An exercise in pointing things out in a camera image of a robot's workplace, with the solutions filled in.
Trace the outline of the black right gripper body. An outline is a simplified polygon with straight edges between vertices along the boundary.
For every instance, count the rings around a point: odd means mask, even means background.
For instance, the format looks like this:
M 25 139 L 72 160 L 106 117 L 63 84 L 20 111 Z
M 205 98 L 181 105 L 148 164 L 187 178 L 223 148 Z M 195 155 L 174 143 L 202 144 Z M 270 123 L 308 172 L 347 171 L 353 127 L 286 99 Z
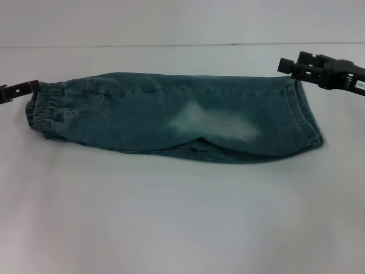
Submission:
M 321 69 L 317 85 L 327 90 L 344 90 L 365 96 L 365 68 L 344 59 L 316 55 L 316 67 Z

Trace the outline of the blue denim shorts with embroidery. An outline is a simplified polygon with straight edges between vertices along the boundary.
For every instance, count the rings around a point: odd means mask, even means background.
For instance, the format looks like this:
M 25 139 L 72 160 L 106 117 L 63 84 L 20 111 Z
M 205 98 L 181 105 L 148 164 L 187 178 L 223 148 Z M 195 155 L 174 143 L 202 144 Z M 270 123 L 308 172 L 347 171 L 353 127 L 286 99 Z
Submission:
M 324 144 L 288 76 L 116 72 L 41 83 L 25 113 L 47 139 L 202 162 L 268 162 Z

